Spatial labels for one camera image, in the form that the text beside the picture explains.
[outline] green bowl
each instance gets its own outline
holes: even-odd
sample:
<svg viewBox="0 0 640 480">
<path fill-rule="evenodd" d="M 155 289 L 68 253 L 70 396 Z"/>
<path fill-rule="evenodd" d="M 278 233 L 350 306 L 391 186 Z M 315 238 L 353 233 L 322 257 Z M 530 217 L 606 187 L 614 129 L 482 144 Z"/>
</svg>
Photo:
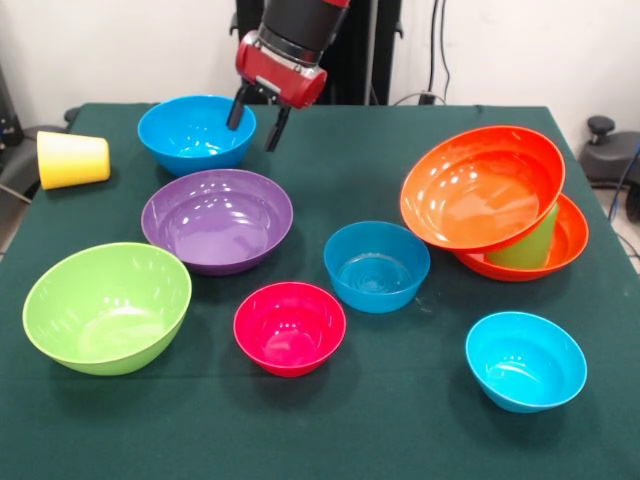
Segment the green bowl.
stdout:
<svg viewBox="0 0 640 480">
<path fill-rule="evenodd" d="M 142 243 L 82 250 L 51 267 L 22 311 L 33 345 L 73 370 L 122 375 L 171 343 L 191 299 L 191 278 L 172 254 Z"/>
</svg>

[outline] blue bowl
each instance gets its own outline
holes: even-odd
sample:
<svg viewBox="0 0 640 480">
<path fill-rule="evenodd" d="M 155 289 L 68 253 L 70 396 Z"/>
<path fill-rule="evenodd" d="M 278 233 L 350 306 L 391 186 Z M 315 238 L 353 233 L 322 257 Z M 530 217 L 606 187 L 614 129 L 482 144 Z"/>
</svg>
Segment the blue bowl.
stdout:
<svg viewBox="0 0 640 480">
<path fill-rule="evenodd" d="M 153 158 L 177 177 L 214 168 L 234 168 L 256 131 L 244 108 L 236 130 L 227 128 L 233 100 L 213 95 L 176 98 L 151 108 L 138 123 L 138 137 Z"/>
<path fill-rule="evenodd" d="M 387 313 L 415 297 L 431 257 L 424 242 L 406 228 L 360 222 L 331 236 L 324 264 L 344 303 L 367 313 Z"/>
<path fill-rule="evenodd" d="M 573 399 L 587 381 L 580 347 L 556 324 L 536 315 L 500 312 L 467 335 L 467 361 L 499 407 L 533 413 Z"/>
</svg>

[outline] bowl rim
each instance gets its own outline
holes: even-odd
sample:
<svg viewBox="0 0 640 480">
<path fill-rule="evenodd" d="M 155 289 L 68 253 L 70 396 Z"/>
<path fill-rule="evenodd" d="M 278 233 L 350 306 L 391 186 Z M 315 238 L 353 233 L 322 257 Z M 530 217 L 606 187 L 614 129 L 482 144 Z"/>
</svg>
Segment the bowl rim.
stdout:
<svg viewBox="0 0 640 480">
<path fill-rule="evenodd" d="M 245 143 L 247 143 L 248 141 L 251 140 L 251 138 L 253 137 L 253 135 L 256 132 L 256 128 L 257 128 L 257 120 L 256 120 L 256 115 L 253 112 L 253 110 L 251 110 L 251 108 L 249 108 L 248 105 L 245 105 L 245 111 L 244 114 L 249 114 L 249 118 L 251 119 L 252 125 L 251 125 L 251 129 L 249 131 L 249 133 L 247 134 L 246 138 L 242 139 L 241 142 L 239 142 L 237 145 L 233 146 L 232 148 L 230 148 L 229 150 L 225 150 L 223 152 L 221 152 L 220 154 L 208 154 L 208 155 L 196 155 L 196 156 L 190 156 L 190 157 L 181 157 L 180 155 L 176 155 L 175 152 L 167 152 L 165 150 L 162 150 L 160 148 L 157 148 L 155 146 L 152 146 L 151 144 L 149 144 L 149 142 L 144 138 L 144 135 L 142 135 L 141 133 L 141 128 L 142 128 L 142 124 L 144 122 L 146 122 L 149 117 L 151 115 L 153 115 L 154 113 L 158 112 L 159 110 L 162 110 L 164 108 L 166 108 L 168 105 L 172 105 L 174 103 L 181 103 L 184 102 L 186 100 L 192 100 L 192 99 L 206 99 L 206 100 L 212 100 L 212 99 L 220 99 L 220 100 L 224 100 L 226 103 L 229 104 L 229 107 L 231 107 L 231 105 L 233 104 L 233 99 L 230 97 L 226 97 L 224 95 L 185 95 L 182 97 L 176 97 L 176 98 L 172 98 L 170 100 L 164 101 L 164 102 L 159 102 L 156 104 L 153 104 L 151 106 L 151 108 L 149 108 L 143 115 L 142 117 L 140 117 L 140 120 L 138 120 L 138 125 L 136 128 L 136 132 L 138 134 L 138 139 L 140 140 L 140 142 L 149 150 L 159 153 L 160 155 L 165 155 L 167 157 L 174 157 L 174 158 L 184 158 L 186 160 L 204 160 L 204 159 L 208 159 L 208 158 L 212 158 L 212 157 L 217 157 L 220 154 L 225 154 L 228 152 L 232 152 L 238 148 L 240 148 L 241 146 L 243 146 Z"/>
<path fill-rule="evenodd" d="M 450 142 L 453 142 L 461 137 L 464 137 L 466 135 L 470 135 L 473 133 L 478 133 L 478 132 L 482 132 L 482 131 L 486 131 L 486 130 L 504 130 L 504 129 L 510 129 L 510 130 L 516 130 L 516 131 L 521 131 L 521 132 L 527 132 L 527 133 L 531 133 L 533 135 L 536 135 L 538 137 L 540 137 L 541 139 L 543 139 L 544 141 L 546 141 L 553 150 L 555 150 L 557 157 L 560 159 L 560 170 L 561 170 L 561 176 L 560 176 L 560 186 L 558 188 L 558 191 L 555 193 L 555 195 L 553 196 L 553 198 L 551 199 L 551 201 L 549 202 L 549 205 L 547 206 L 547 208 L 543 211 L 539 211 L 538 215 L 536 216 L 535 220 L 528 226 L 521 228 L 520 230 L 518 230 L 517 232 L 513 233 L 511 236 L 506 237 L 501 239 L 500 241 L 497 242 L 493 242 L 493 243 L 489 243 L 489 244 L 476 244 L 476 245 L 464 245 L 464 246 L 456 246 L 456 245 L 451 245 L 451 242 L 442 242 L 439 241 L 437 239 L 436 235 L 432 235 L 433 238 L 430 238 L 429 240 L 427 240 L 426 238 L 423 238 L 422 235 L 418 235 L 418 233 L 414 232 L 414 235 L 417 235 L 419 238 L 421 238 L 423 241 L 429 243 L 430 245 L 434 245 L 436 247 L 440 247 L 444 250 L 448 250 L 451 252 L 460 252 L 460 253 L 465 253 L 465 252 L 485 252 L 485 251 L 492 251 L 495 249 L 499 249 L 501 247 L 507 247 L 515 242 L 517 242 L 517 240 L 524 234 L 526 234 L 527 232 L 532 231 L 541 221 L 542 219 L 544 219 L 549 212 L 551 211 L 551 209 L 553 208 L 554 204 L 558 201 L 558 197 L 560 196 L 560 193 L 562 192 L 562 188 L 565 184 L 566 181 L 566 159 L 564 154 L 562 153 L 562 151 L 560 150 L 560 148 L 555 144 L 555 142 L 553 142 L 547 135 L 544 135 L 543 133 L 533 129 L 533 128 L 528 128 L 528 127 L 523 127 L 521 125 L 509 125 L 509 124 L 495 124 L 495 125 L 486 125 L 484 127 L 478 127 L 478 128 L 472 128 L 469 130 L 465 130 L 462 131 L 456 135 L 453 135 L 451 137 L 448 137 L 446 139 L 444 139 L 443 141 L 437 143 L 433 148 L 430 148 L 425 154 L 423 154 L 420 159 L 415 163 L 415 165 L 413 165 L 411 167 L 411 170 L 409 170 L 409 173 L 407 173 L 403 183 L 402 183 L 402 188 L 400 189 L 400 215 L 402 216 L 403 221 L 405 222 L 405 224 L 409 227 L 409 230 L 411 230 L 413 232 L 413 230 L 411 229 L 410 225 L 413 225 L 414 222 L 412 221 L 408 221 L 407 219 L 407 214 L 405 212 L 405 207 L 404 207 L 404 199 L 407 196 L 405 194 L 405 190 L 407 187 L 407 183 L 409 182 L 409 179 L 414 175 L 414 172 L 417 170 L 417 168 L 420 166 L 420 164 L 422 163 L 422 161 L 429 155 L 431 155 L 436 149 L 442 147 L 443 145 L 446 145 Z"/>
<path fill-rule="evenodd" d="M 550 403 L 527 403 L 527 402 L 522 402 L 520 400 L 516 400 L 514 398 L 511 398 L 507 395 L 504 395 L 503 393 L 500 393 L 499 391 L 497 391 L 495 388 L 493 388 L 491 385 L 489 385 L 487 382 L 485 382 L 484 378 L 482 376 L 480 376 L 478 374 L 478 372 L 473 368 L 473 363 L 471 362 L 471 356 L 469 354 L 469 341 L 471 339 L 471 336 L 473 335 L 474 331 L 476 330 L 476 328 L 478 328 L 482 323 L 495 318 L 495 317 L 502 317 L 502 316 L 512 316 L 512 315 L 516 315 L 519 317 L 527 317 L 529 319 L 532 319 L 534 321 L 538 321 L 538 322 L 542 322 L 545 324 L 550 325 L 554 330 L 560 332 L 560 334 L 565 337 L 569 343 L 571 343 L 576 351 L 578 352 L 578 357 L 580 358 L 580 363 L 582 364 L 583 368 L 583 376 L 582 376 L 582 380 L 580 381 L 580 385 L 578 386 L 578 388 L 576 388 L 576 391 L 573 392 L 571 395 L 567 396 L 566 398 L 557 401 L 557 402 L 550 402 Z M 471 371 L 473 372 L 474 377 L 476 377 L 476 380 L 482 385 L 483 388 L 486 388 L 487 390 L 489 390 L 493 395 L 495 395 L 496 397 L 499 397 L 502 400 L 505 400 L 511 404 L 514 405 L 518 405 L 520 407 L 524 407 L 524 408 L 528 408 L 528 409 L 540 409 L 540 410 L 546 410 L 546 409 L 550 409 L 550 408 L 555 408 L 555 407 L 559 407 L 560 405 L 564 405 L 565 403 L 569 403 L 571 400 L 573 400 L 575 397 L 578 396 L 578 394 L 582 391 L 582 389 L 584 388 L 586 382 L 587 382 L 587 375 L 588 375 L 588 366 L 587 366 L 587 359 L 584 356 L 584 352 L 582 351 L 582 349 L 580 348 L 580 345 L 578 344 L 578 342 L 576 342 L 576 340 L 562 327 L 560 327 L 559 325 L 557 325 L 556 323 L 552 322 L 551 320 L 547 320 L 544 317 L 541 317 L 539 315 L 535 315 L 533 313 L 528 313 L 528 312 L 521 312 L 521 311 L 517 311 L 517 310 L 506 310 L 506 311 L 502 311 L 502 312 L 495 312 L 489 315 L 486 315 L 484 317 L 482 317 L 480 320 L 478 320 L 473 327 L 471 327 L 471 329 L 469 330 L 469 333 L 467 333 L 467 338 L 464 344 L 465 347 L 465 356 L 467 358 L 467 364 L 469 365 L 469 368 L 471 369 Z"/>
<path fill-rule="evenodd" d="M 166 256 L 167 259 L 171 260 L 172 262 L 175 262 L 177 265 L 180 266 L 180 271 L 182 272 L 182 274 L 184 275 L 184 279 L 186 280 L 187 283 L 187 295 L 185 297 L 185 304 L 184 306 L 180 309 L 181 313 L 180 315 L 176 315 L 176 319 L 171 323 L 171 325 L 165 330 L 165 332 L 157 339 L 153 340 L 151 343 L 149 343 L 148 345 L 138 348 L 136 351 L 129 353 L 127 355 L 120 355 L 120 356 L 116 356 L 116 357 L 107 357 L 105 359 L 101 359 L 101 360 L 93 360 L 93 361 L 82 361 L 79 359 L 71 359 L 71 358 L 67 358 L 64 357 L 62 355 L 57 355 L 54 354 L 50 351 L 48 351 L 46 348 L 42 347 L 37 341 L 36 339 L 32 336 L 30 329 L 28 327 L 27 324 L 27 307 L 31 301 L 31 298 L 33 295 L 35 295 L 35 292 L 38 288 L 38 286 L 44 282 L 49 275 L 51 275 L 51 273 L 57 269 L 58 267 L 60 267 L 61 265 L 71 261 L 72 259 L 82 256 L 82 255 L 86 255 L 90 252 L 96 251 L 96 250 L 102 250 L 102 249 L 110 249 L 110 248 L 118 248 L 118 247 L 122 247 L 122 246 L 127 246 L 127 247 L 135 247 L 135 248 L 141 248 L 141 249 L 147 249 L 147 250 L 154 250 L 157 252 L 160 252 L 162 255 Z M 29 293 L 27 294 L 27 297 L 24 301 L 24 304 L 22 306 L 22 328 L 24 329 L 24 332 L 27 336 L 27 338 L 29 339 L 29 341 L 31 342 L 31 344 L 36 347 L 38 350 L 40 350 L 40 352 L 44 353 L 47 357 L 50 357 L 58 362 L 62 362 L 62 363 L 68 363 L 68 364 L 75 364 L 75 365 L 104 365 L 104 364 L 108 364 L 108 363 L 113 363 L 113 362 L 119 362 L 122 360 L 126 360 L 128 358 L 134 357 L 136 355 L 138 355 L 139 353 L 148 350 L 149 348 L 153 347 L 154 345 L 156 345 L 157 343 L 159 343 L 163 338 L 165 338 L 170 332 L 172 332 L 176 327 L 178 327 L 180 325 L 180 323 L 184 320 L 184 317 L 187 313 L 187 310 L 189 308 L 189 304 L 191 303 L 191 295 L 192 295 L 192 282 L 191 282 L 191 276 L 189 275 L 189 271 L 187 270 L 187 268 L 184 266 L 184 264 L 180 261 L 179 258 L 177 258 L 175 255 L 171 254 L 170 252 L 156 247 L 155 245 L 149 245 L 146 243 L 139 243 L 139 242 L 113 242 L 113 243 L 104 243 L 104 244 L 100 244 L 100 245 L 95 245 L 93 247 L 89 247 L 89 248 L 85 248 L 83 250 L 77 251 L 65 258 L 63 258 L 62 260 L 56 262 L 54 265 L 52 265 L 51 267 L 49 267 L 36 281 L 36 283 L 33 284 L 33 286 L 31 287 L 31 289 L 29 290 Z"/>
<path fill-rule="evenodd" d="M 533 277 L 532 280 L 537 280 L 539 278 L 542 278 L 544 276 L 547 276 L 559 270 L 562 270 L 566 266 L 576 261 L 578 257 L 580 257 L 580 255 L 582 255 L 584 250 L 587 248 L 587 245 L 589 245 L 590 230 L 589 230 L 589 222 L 587 222 L 587 218 L 584 216 L 584 213 L 582 213 L 582 210 L 580 210 L 580 207 L 578 207 L 578 205 L 576 205 L 576 203 L 572 201 L 564 193 L 560 194 L 560 196 L 558 197 L 558 205 L 561 206 L 560 205 L 561 203 L 565 203 L 563 210 L 564 209 L 566 209 L 567 211 L 571 210 L 572 215 L 574 215 L 576 219 L 578 219 L 578 221 L 584 228 L 585 235 L 582 238 L 582 243 L 580 245 L 580 248 L 577 249 L 577 251 L 574 254 L 566 257 L 560 263 L 557 263 L 555 265 L 549 265 L 549 266 L 545 265 L 540 268 L 521 269 L 521 268 L 502 267 L 500 265 L 495 265 L 484 259 L 475 258 L 474 255 L 476 254 L 474 253 L 455 252 L 454 254 L 461 261 L 462 259 L 464 259 L 463 263 L 465 263 L 465 265 L 472 264 L 474 266 L 479 266 L 480 268 L 483 268 L 483 269 L 486 267 L 487 271 L 491 270 L 492 272 L 495 272 L 496 275 L 500 275 L 501 277 L 506 277 L 507 275 L 521 275 L 522 277 L 527 277 L 527 278 L 529 278 L 529 276 L 532 276 Z"/>
<path fill-rule="evenodd" d="M 149 237 L 149 233 L 144 228 L 144 214 L 147 211 L 147 209 L 151 207 L 151 202 L 154 200 L 154 198 L 156 198 L 156 196 L 159 195 L 161 192 L 167 190 L 171 185 L 175 185 L 175 184 L 181 183 L 181 182 L 186 182 L 191 177 L 196 177 L 196 176 L 205 175 L 205 174 L 207 174 L 207 175 L 211 175 L 211 174 L 213 174 L 213 175 L 218 175 L 218 174 L 244 175 L 244 176 L 248 176 L 248 177 L 259 178 L 259 179 L 264 180 L 267 183 L 271 184 L 271 186 L 275 187 L 275 190 L 278 191 L 279 193 L 281 193 L 283 198 L 286 200 L 286 204 L 287 204 L 287 212 L 286 213 L 287 213 L 287 215 L 289 217 L 289 219 L 287 221 L 286 228 L 284 228 L 282 230 L 283 233 L 282 233 L 282 235 L 280 235 L 280 237 L 278 237 L 278 240 L 273 242 L 273 245 L 271 245 L 270 247 L 268 247 L 265 250 L 253 255 L 252 257 L 246 258 L 246 259 L 244 259 L 242 261 L 239 261 L 239 262 L 232 262 L 232 263 L 194 263 L 194 262 L 191 262 L 191 261 L 183 260 L 182 258 L 180 258 L 180 256 L 177 254 L 177 252 L 173 252 L 173 251 L 169 250 L 168 248 L 165 248 L 165 247 L 159 245 L 158 243 L 153 242 L 151 240 L 151 238 Z M 142 208 L 142 212 L 140 213 L 140 228 L 142 229 L 142 234 L 144 235 L 144 237 L 147 239 L 147 241 L 151 245 L 153 245 L 155 247 L 158 247 L 158 248 L 161 248 L 163 250 L 166 250 L 167 252 L 169 252 L 172 255 L 176 256 L 183 263 L 187 263 L 188 265 L 193 265 L 195 267 L 202 267 L 202 268 L 225 268 L 225 267 L 232 267 L 234 265 L 240 265 L 240 264 L 245 264 L 245 263 L 252 262 L 252 261 L 254 261 L 254 260 L 258 259 L 258 258 L 261 258 L 264 255 L 269 254 L 271 251 L 273 251 L 278 245 L 280 245 L 280 243 L 282 243 L 282 241 L 286 238 L 286 236 L 291 231 L 291 227 L 293 226 L 294 215 L 295 215 L 295 212 L 293 211 L 293 203 L 291 202 L 291 198 L 289 197 L 289 194 L 287 194 L 286 190 L 284 188 L 282 188 L 276 181 L 272 180 L 271 178 L 266 177 L 264 175 L 260 175 L 259 173 L 252 172 L 250 170 L 244 170 L 244 169 L 241 169 L 241 168 L 212 168 L 212 169 L 209 169 L 209 170 L 201 170 L 199 172 L 193 172 L 193 173 L 190 173 L 188 175 L 184 175 L 182 177 L 175 178 L 171 182 L 163 185 L 158 190 L 153 192 L 151 197 L 149 197 L 149 199 L 144 204 L 144 207 Z"/>
<path fill-rule="evenodd" d="M 242 307 L 250 302 L 255 295 L 257 295 L 260 292 L 263 292 L 264 290 L 270 290 L 274 287 L 280 287 L 283 285 L 296 285 L 299 287 L 304 287 L 304 288 L 309 288 L 311 290 L 316 290 L 322 293 L 322 295 L 324 297 L 326 297 L 331 303 L 333 303 L 336 307 L 338 307 L 338 311 L 340 312 L 340 319 L 342 320 L 342 330 L 340 331 L 339 334 L 339 338 L 338 341 L 336 342 L 336 344 L 334 346 L 332 346 L 329 351 L 327 353 L 325 353 L 323 356 L 316 358 L 315 360 L 311 361 L 311 362 L 307 362 L 307 363 L 303 363 L 300 365 L 280 365 L 277 363 L 272 363 L 269 362 L 267 360 L 263 360 L 262 358 L 259 358 L 255 355 L 253 355 L 251 352 L 249 352 L 245 346 L 243 345 L 243 343 L 240 341 L 240 338 L 238 337 L 238 316 L 239 316 L 239 312 L 242 309 Z M 342 345 L 342 342 L 344 341 L 344 337 L 347 334 L 347 315 L 344 312 L 344 308 L 342 308 L 342 305 L 340 304 L 340 302 L 338 301 L 338 299 L 336 299 L 333 295 L 331 295 L 329 292 L 327 292 L 325 289 L 320 288 L 316 285 L 312 285 L 311 283 L 306 283 L 306 282 L 277 282 L 277 283 L 271 283 L 269 285 L 265 285 L 264 287 L 261 287 L 257 290 L 255 290 L 254 292 L 252 292 L 251 294 L 249 294 L 249 296 L 247 296 L 247 298 L 245 298 L 242 303 L 238 306 L 238 308 L 236 309 L 235 314 L 233 315 L 233 336 L 236 340 L 236 344 L 240 347 L 240 349 L 244 352 L 244 354 L 249 357 L 251 360 L 253 360 L 254 362 L 263 365 L 267 368 L 271 368 L 271 369 L 275 369 L 275 370 L 302 370 L 302 369 L 306 369 L 309 367 L 313 367 L 315 365 L 320 365 L 322 363 L 324 363 L 329 357 L 331 357 L 336 350 L 338 350 L 338 348 L 340 347 L 340 345 Z"/>
<path fill-rule="evenodd" d="M 424 269 L 424 272 L 420 275 L 420 277 L 417 280 L 415 280 L 414 282 L 412 282 L 410 286 L 408 286 L 406 288 L 403 288 L 402 290 L 398 290 L 397 292 L 383 292 L 383 293 L 363 292 L 362 290 L 358 290 L 357 288 L 353 288 L 351 285 L 348 285 L 348 284 L 344 283 L 342 280 L 340 280 L 340 278 L 335 274 L 333 269 L 329 268 L 329 261 L 327 259 L 329 246 L 336 241 L 335 237 L 338 234 L 344 232 L 345 230 L 349 230 L 352 227 L 361 226 L 361 225 L 377 225 L 377 226 L 388 225 L 388 226 L 393 227 L 398 232 L 404 232 L 404 233 L 408 233 L 409 235 L 411 235 L 411 237 L 413 237 L 413 239 L 416 240 L 416 244 L 419 244 L 419 245 L 422 246 L 422 248 L 424 248 L 424 252 L 426 253 L 426 256 L 427 256 L 427 267 Z M 329 273 L 329 276 L 331 277 L 332 281 L 335 281 L 336 283 L 338 283 L 342 287 L 346 288 L 350 292 L 357 293 L 358 295 L 371 295 L 371 296 L 375 296 L 375 297 L 378 297 L 378 298 L 392 297 L 392 296 L 395 296 L 395 295 L 401 295 L 401 294 L 406 293 L 408 291 L 411 291 L 411 290 L 413 290 L 415 288 L 419 288 L 420 285 L 427 278 L 427 275 L 429 275 L 429 272 L 431 271 L 431 253 L 429 252 L 429 247 L 426 245 L 424 240 L 422 240 L 415 233 L 413 233 L 408 228 L 403 227 L 402 225 L 398 225 L 397 223 L 387 222 L 387 221 L 383 221 L 383 220 L 363 220 L 363 221 L 360 221 L 360 222 L 349 223 L 347 225 L 343 225 L 338 230 L 333 232 L 331 234 L 331 236 L 329 237 L 329 239 L 326 241 L 326 243 L 324 245 L 324 251 L 322 253 L 322 259 L 324 261 L 325 269 Z"/>
</svg>

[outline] red bowl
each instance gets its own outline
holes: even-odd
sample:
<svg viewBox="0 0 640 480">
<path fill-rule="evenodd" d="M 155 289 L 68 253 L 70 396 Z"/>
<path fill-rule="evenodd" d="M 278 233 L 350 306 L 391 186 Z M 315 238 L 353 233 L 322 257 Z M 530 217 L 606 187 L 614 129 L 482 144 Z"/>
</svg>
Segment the red bowl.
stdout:
<svg viewBox="0 0 640 480">
<path fill-rule="evenodd" d="M 428 152 L 402 187 L 400 211 L 425 242 L 486 253 L 524 238 L 555 204 L 562 154 L 538 132 L 515 126 L 470 130 Z"/>
<path fill-rule="evenodd" d="M 584 251 L 589 242 L 589 225 L 578 206 L 561 195 L 558 198 L 558 218 L 553 231 L 547 263 L 534 270 L 499 267 L 482 253 L 456 253 L 463 264 L 476 273 L 503 282 L 528 282 L 545 277 L 566 267 Z"/>
<path fill-rule="evenodd" d="M 337 350 L 346 331 L 340 303 L 321 288 L 297 282 L 255 291 L 233 321 L 242 351 L 281 377 L 299 377 L 318 368 Z"/>
</svg>

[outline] table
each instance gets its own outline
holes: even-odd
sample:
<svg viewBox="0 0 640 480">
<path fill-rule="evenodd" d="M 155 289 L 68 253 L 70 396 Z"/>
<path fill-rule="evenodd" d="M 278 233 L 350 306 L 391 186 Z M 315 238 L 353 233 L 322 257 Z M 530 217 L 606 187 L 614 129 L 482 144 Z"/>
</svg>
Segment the table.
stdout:
<svg viewBox="0 0 640 480">
<path fill-rule="evenodd" d="M 0 476 L 65 479 L 639 478 L 640 288 L 581 169 L 545 108 L 314 107 L 295 112 L 278 150 L 259 128 L 244 168 L 282 185 L 293 229 L 256 269 L 193 276 L 182 329 L 147 368 L 75 373 L 40 354 L 21 325 L 26 294 L 80 249 L 144 241 L 139 216 L 171 178 L 136 136 L 146 104 L 84 106 L 73 131 L 111 146 L 102 184 L 39 192 L 0 263 Z M 553 139 L 567 193 L 591 227 L 570 268 L 527 284 L 480 277 L 431 248 L 414 302 L 385 316 L 347 309 L 344 344 L 297 380 L 269 376 L 232 336 L 236 307 L 260 286 L 330 288 L 322 249 L 340 226 L 401 222 L 402 181 L 429 148 L 466 129 L 518 124 Z M 567 329 L 589 378 L 569 405 L 532 416 L 495 407 L 473 380 L 464 339 L 482 316 L 518 309 Z"/>
</svg>

